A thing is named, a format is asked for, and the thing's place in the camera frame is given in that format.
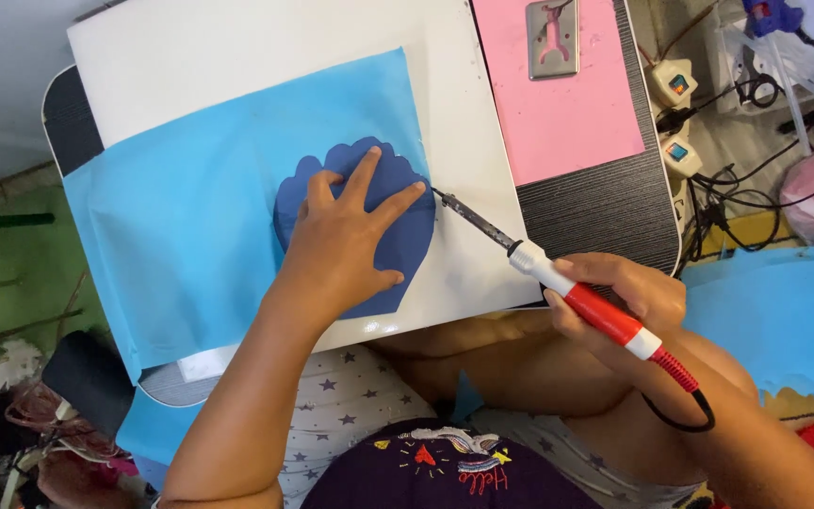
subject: white star pattern fabric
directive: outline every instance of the white star pattern fabric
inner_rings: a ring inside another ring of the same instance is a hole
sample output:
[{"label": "white star pattern fabric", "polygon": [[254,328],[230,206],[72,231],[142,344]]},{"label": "white star pattern fabric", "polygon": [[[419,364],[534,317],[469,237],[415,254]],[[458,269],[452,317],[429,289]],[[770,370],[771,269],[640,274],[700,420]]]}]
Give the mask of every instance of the white star pattern fabric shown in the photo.
[{"label": "white star pattern fabric", "polygon": [[284,505],[298,509],[335,457],[383,427],[434,418],[423,398],[367,347],[314,353],[300,375],[278,475]]}]

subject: person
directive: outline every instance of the person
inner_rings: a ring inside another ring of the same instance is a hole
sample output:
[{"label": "person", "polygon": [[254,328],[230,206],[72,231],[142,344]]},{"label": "person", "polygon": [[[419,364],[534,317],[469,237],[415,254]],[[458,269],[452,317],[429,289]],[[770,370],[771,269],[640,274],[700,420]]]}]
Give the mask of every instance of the person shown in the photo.
[{"label": "person", "polygon": [[[680,328],[679,282],[616,256],[576,254],[555,269],[609,285],[662,338],[710,402],[710,431],[663,423],[643,396],[681,425],[706,416],[548,290],[562,339],[433,358],[395,359],[390,342],[311,355],[342,312],[402,281],[374,268],[375,247],[424,188],[365,212],[378,156],[369,150],[338,199],[329,186],[340,176],[310,179],[277,278],[179,447],[158,507],[670,507],[706,477],[732,507],[814,507],[814,451],[763,413],[733,360]],[[453,398],[461,370],[495,409],[456,427],[426,401]]]}]

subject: table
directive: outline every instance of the table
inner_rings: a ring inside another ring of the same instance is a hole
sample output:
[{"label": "table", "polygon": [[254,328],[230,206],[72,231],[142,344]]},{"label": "table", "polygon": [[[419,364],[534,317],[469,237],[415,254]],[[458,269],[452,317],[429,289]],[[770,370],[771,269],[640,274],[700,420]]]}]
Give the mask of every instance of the table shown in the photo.
[{"label": "table", "polygon": [[[649,97],[624,0],[615,0],[624,64],[646,151],[517,188],[528,237],[549,257],[611,252],[674,272],[680,254],[675,214]],[[485,52],[485,41],[482,41]],[[46,91],[42,120],[62,177],[103,150],[76,67]],[[140,386],[176,406],[202,401],[218,377],[184,384],[176,363],[145,369]]]}]

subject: white work surface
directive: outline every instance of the white work surface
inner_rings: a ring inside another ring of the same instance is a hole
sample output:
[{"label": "white work surface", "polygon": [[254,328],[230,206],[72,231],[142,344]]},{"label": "white work surface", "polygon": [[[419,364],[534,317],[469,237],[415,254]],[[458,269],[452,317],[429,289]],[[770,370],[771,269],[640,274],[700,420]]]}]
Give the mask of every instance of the white work surface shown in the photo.
[{"label": "white work surface", "polygon": [[[402,46],[432,184],[509,236],[526,238],[463,0],[130,0],[68,35],[105,147],[227,99]],[[542,298],[538,283],[511,268],[505,250],[464,219],[439,208],[436,220],[398,312],[339,320],[317,352]],[[213,357],[227,360],[234,348]]]}]

